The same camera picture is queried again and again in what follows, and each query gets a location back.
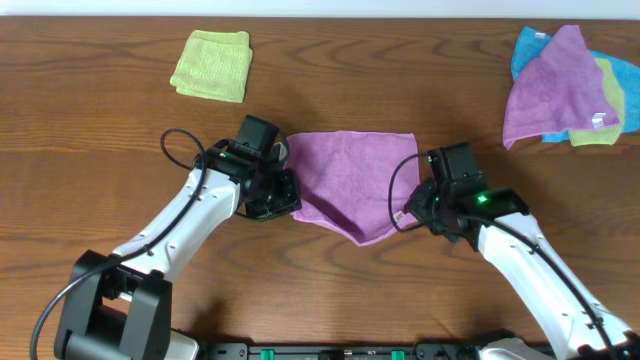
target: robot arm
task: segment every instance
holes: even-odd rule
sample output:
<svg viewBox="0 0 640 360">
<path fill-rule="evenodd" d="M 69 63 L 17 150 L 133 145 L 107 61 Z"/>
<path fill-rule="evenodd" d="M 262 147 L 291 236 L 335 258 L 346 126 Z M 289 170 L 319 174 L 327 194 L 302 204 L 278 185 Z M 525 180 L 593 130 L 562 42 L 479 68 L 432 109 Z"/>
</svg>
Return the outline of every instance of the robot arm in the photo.
<svg viewBox="0 0 640 360">
<path fill-rule="evenodd" d="M 545 239 L 533 215 L 513 213 L 495 219 L 496 222 L 529 238 L 571 280 L 588 301 L 614 345 L 628 340 L 625 333 L 631 328 L 612 314 L 596 299 L 560 259 Z M 587 351 L 606 350 L 605 344 L 586 315 L 581 304 L 558 275 L 528 246 L 504 231 L 482 226 L 478 251 L 493 264 L 516 290 L 531 314 L 544 331 L 558 359 L 572 359 Z M 495 357 L 495 350 L 486 351 L 484 358 Z"/>
<path fill-rule="evenodd" d="M 169 205 L 144 230 L 113 251 L 113 254 L 123 256 L 140 249 L 149 239 L 155 238 L 167 227 L 189 197 L 198 197 L 184 219 L 153 248 L 151 253 L 125 261 L 122 263 L 123 266 L 143 274 L 158 271 L 164 274 L 165 280 L 176 282 L 207 236 L 220 223 L 231 217 L 240 203 L 240 184 L 233 182 L 229 175 L 212 169 L 206 171 L 205 184 L 200 194 L 193 192 L 202 170 L 194 169 Z M 121 297 L 129 300 L 131 298 L 126 293 L 122 293 Z"/>
<path fill-rule="evenodd" d="M 609 354 L 614 357 L 637 339 L 560 259 L 522 199 L 511 189 L 488 188 L 469 144 L 432 150 L 428 157 L 433 178 L 416 192 L 408 209 L 434 234 L 452 242 L 463 237 L 492 263 L 540 324 L 558 359 L 606 353 L 600 331 L 618 347 Z M 588 316 L 589 310 L 598 324 Z M 545 357 L 525 348 L 518 339 L 506 339 L 480 354 L 484 359 Z"/>
<path fill-rule="evenodd" d="M 147 252 L 96 273 L 67 295 L 54 343 L 66 360 L 192 360 L 198 343 L 171 329 L 172 285 L 204 240 L 244 203 L 245 217 L 265 221 L 300 208 L 295 175 L 283 170 L 286 140 L 276 144 L 279 129 L 247 116 L 235 140 L 206 151 L 207 168 L 196 157 L 178 195 L 129 242 L 109 256 L 87 251 L 76 262 L 72 281 L 113 257 L 145 248 L 197 197 L 182 219 Z M 199 193 L 196 184 L 205 175 Z M 120 313 L 103 298 L 131 302 Z"/>
</svg>

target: microfiber cloth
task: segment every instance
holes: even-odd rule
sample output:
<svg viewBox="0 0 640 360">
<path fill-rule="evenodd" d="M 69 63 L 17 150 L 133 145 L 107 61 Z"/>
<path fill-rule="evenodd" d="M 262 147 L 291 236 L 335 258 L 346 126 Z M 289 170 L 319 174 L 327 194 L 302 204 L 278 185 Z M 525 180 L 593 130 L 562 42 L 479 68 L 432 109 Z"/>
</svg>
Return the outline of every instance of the microfiber cloth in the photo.
<svg viewBox="0 0 640 360">
<path fill-rule="evenodd" d="M 551 36 L 541 33 L 530 27 L 522 29 L 518 42 L 516 43 L 513 58 L 511 59 L 511 74 L 516 80 L 520 72 L 540 55 L 542 49 L 551 41 Z M 606 59 L 611 62 L 613 74 L 620 87 L 624 91 L 624 127 L 623 133 L 633 132 L 640 129 L 640 68 L 624 60 L 613 56 L 591 50 L 591 54 L 596 59 Z M 564 131 L 559 134 L 545 134 L 542 136 L 543 142 L 561 142 L 569 140 L 569 133 Z"/>
<path fill-rule="evenodd" d="M 396 232 L 387 196 L 396 166 L 418 151 L 413 134 L 338 131 L 287 137 L 287 166 L 300 184 L 298 221 L 338 232 L 358 246 L 384 240 Z M 409 161 L 396 177 L 393 211 L 402 210 L 420 184 L 418 161 Z M 415 221 L 407 214 L 400 225 Z"/>
<path fill-rule="evenodd" d="M 618 113 L 620 119 L 620 125 L 612 126 L 608 129 L 598 129 L 593 131 L 579 131 L 569 130 L 569 140 L 571 145 L 613 145 L 620 137 L 622 127 L 624 126 L 624 91 L 618 84 L 615 75 L 613 75 L 613 69 L 611 68 L 611 62 L 607 59 L 596 59 L 596 64 L 602 69 L 604 77 L 602 78 L 602 89 L 607 101 Z"/>
<path fill-rule="evenodd" d="M 516 80 L 504 119 L 504 146 L 516 140 L 568 129 L 620 124 L 602 89 L 602 70 L 578 26 L 563 26 Z"/>
<path fill-rule="evenodd" d="M 169 81 L 182 95 L 241 103 L 253 52 L 249 34 L 196 30 Z"/>
</svg>

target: green connector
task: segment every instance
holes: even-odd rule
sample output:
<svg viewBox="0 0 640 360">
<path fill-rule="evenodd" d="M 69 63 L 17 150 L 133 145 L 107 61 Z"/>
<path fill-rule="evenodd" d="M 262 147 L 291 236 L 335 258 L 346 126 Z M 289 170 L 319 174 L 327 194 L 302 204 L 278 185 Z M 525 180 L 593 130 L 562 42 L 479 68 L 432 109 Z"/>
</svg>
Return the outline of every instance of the green connector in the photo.
<svg viewBox="0 0 640 360">
<path fill-rule="evenodd" d="M 391 352 L 391 360 L 404 360 L 404 351 L 393 350 Z"/>
<path fill-rule="evenodd" d="M 275 358 L 276 353 L 273 350 L 262 350 L 262 352 L 260 353 L 260 360 L 274 360 Z"/>
</svg>

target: white wall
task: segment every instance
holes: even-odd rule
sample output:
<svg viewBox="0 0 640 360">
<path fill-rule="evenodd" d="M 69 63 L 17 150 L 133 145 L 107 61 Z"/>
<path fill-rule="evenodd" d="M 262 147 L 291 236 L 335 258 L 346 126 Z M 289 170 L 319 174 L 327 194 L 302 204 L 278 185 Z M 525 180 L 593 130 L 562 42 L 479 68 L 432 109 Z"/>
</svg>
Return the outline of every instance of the white wall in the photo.
<svg viewBox="0 0 640 360">
<path fill-rule="evenodd" d="M 640 19 L 640 0 L 0 0 L 0 15 Z"/>
</svg>

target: folded yellow cloth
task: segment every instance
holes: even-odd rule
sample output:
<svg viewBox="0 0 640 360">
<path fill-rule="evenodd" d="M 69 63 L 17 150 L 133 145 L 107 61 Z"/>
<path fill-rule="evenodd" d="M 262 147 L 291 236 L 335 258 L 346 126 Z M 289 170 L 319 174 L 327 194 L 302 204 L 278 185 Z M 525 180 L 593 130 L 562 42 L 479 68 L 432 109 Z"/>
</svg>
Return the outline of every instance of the folded yellow cloth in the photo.
<svg viewBox="0 0 640 360">
<path fill-rule="evenodd" d="M 253 52 L 249 34 L 194 31 L 169 81 L 182 95 L 241 103 Z"/>
</svg>

